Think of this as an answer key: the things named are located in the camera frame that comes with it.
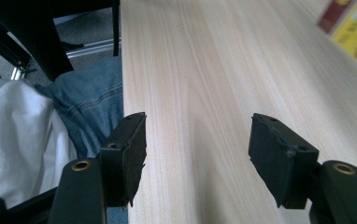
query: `blue denim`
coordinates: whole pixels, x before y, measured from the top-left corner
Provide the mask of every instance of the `blue denim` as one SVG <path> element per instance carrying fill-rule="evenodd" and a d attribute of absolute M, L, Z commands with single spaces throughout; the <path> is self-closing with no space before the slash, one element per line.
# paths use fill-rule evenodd
<path fill-rule="evenodd" d="M 123 118 L 121 57 L 105 58 L 86 70 L 61 74 L 36 89 L 51 98 L 79 158 L 95 157 Z M 108 223 L 128 223 L 126 208 L 108 208 Z"/>

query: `white cloth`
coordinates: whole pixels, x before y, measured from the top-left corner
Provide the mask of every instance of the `white cloth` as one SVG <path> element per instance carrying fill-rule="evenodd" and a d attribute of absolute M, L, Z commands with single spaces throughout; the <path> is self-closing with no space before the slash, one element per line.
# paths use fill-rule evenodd
<path fill-rule="evenodd" d="M 0 198 L 7 207 L 56 187 L 76 157 L 53 102 L 24 82 L 0 79 Z"/>

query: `light wood grain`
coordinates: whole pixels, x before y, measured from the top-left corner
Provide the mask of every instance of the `light wood grain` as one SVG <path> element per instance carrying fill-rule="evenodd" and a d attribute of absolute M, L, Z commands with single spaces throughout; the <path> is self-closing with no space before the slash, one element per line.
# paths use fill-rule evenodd
<path fill-rule="evenodd" d="M 329 1 L 122 0 L 125 114 L 148 114 L 130 223 L 309 223 L 277 209 L 254 112 L 357 166 L 357 64 L 316 27 Z"/>

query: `denim seam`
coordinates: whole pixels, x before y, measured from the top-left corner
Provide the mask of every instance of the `denim seam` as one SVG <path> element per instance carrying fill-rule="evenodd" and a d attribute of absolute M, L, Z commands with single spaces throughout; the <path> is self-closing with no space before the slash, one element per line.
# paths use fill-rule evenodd
<path fill-rule="evenodd" d="M 113 89 L 104 91 L 95 100 L 89 100 L 89 101 L 82 102 L 79 105 L 71 106 L 70 108 L 68 108 L 65 115 L 68 118 L 72 118 L 77 112 L 84 111 L 84 110 L 90 109 L 92 107 L 96 107 L 96 106 L 102 104 L 103 101 L 105 101 L 106 99 L 117 96 L 121 93 L 122 93 L 122 85 L 115 87 Z"/>

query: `wooden table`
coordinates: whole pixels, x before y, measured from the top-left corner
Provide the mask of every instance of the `wooden table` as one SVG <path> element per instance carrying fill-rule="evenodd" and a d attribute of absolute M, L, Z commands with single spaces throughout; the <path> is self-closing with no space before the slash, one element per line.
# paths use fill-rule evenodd
<path fill-rule="evenodd" d="M 309 223 L 248 147 L 257 112 L 357 166 L 357 64 L 315 25 L 328 2 L 121 1 L 124 110 L 148 114 L 130 223 Z"/>

